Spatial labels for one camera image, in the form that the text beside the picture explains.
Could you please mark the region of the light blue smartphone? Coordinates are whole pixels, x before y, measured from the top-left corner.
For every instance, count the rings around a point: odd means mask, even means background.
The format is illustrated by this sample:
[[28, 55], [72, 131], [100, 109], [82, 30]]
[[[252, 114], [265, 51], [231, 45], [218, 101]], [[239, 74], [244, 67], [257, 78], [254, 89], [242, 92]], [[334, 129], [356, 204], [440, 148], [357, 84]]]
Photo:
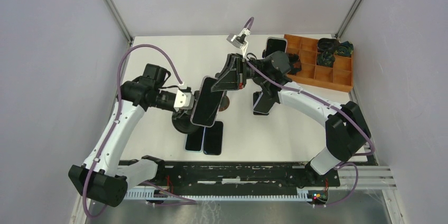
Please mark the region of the light blue smartphone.
[[203, 150], [204, 127], [199, 127], [195, 132], [187, 134], [184, 149], [187, 152], [201, 152]]

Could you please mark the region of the black round-base stand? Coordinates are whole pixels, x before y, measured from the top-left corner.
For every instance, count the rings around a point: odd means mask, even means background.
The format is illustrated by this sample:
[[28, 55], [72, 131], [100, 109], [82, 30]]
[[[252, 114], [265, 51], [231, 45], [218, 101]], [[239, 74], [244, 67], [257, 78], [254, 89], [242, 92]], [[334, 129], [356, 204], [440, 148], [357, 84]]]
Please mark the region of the black round-base stand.
[[219, 112], [225, 111], [229, 107], [229, 105], [230, 105], [230, 99], [227, 96], [227, 91], [224, 91], [218, 111]]

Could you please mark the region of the black smartphone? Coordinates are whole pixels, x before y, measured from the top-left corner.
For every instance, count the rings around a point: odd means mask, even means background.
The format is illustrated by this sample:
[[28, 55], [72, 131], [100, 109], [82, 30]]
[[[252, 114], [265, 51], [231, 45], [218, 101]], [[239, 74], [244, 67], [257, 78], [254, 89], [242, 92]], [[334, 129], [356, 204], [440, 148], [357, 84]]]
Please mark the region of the black smartphone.
[[220, 155], [222, 152], [223, 122], [216, 121], [212, 127], [206, 127], [203, 137], [205, 155]]

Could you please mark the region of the black phone stand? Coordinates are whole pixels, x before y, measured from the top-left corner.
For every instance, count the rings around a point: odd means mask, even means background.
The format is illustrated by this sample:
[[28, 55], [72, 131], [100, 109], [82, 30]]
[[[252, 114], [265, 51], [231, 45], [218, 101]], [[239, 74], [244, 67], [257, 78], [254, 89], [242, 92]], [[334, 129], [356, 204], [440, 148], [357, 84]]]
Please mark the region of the black phone stand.
[[180, 109], [173, 112], [171, 122], [174, 128], [182, 134], [192, 134], [201, 126], [191, 123], [192, 109]]

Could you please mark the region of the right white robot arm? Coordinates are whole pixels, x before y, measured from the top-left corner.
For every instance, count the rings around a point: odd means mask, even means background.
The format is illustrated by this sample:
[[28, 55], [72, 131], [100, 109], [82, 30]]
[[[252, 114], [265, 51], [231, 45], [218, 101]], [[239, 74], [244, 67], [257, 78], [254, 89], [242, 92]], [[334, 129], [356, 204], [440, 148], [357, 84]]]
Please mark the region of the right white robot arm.
[[247, 80], [262, 88], [259, 101], [276, 102], [296, 109], [325, 128], [325, 147], [306, 165], [305, 179], [308, 184], [318, 186], [326, 180], [326, 174], [358, 156], [365, 144], [375, 152], [371, 132], [358, 104], [330, 101], [304, 90], [287, 76], [291, 70], [288, 55], [276, 51], [262, 59], [247, 59], [241, 54], [231, 53], [211, 91], [242, 89]]

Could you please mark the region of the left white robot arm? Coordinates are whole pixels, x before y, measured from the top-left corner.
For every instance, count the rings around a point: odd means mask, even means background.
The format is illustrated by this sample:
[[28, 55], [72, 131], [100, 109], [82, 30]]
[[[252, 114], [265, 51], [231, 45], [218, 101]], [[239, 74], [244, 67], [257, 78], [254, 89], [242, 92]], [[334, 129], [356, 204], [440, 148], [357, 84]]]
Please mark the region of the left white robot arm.
[[142, 76], [119, 87], [113, 114], [100, 140], [81, 166], [73, 165], [69, 179], [84, 199], [116, 207], [127, 192], [149, 181], [161, 185], [166, 179], [164, 160], [143, 156], [119, 167], [120, 158], [136, 125], [150, 107], [178, 113], [193, 107], [194, 95], [189, 87], [176, 93], [165, 87], [171, 73], [160, 66], [147, 64]]

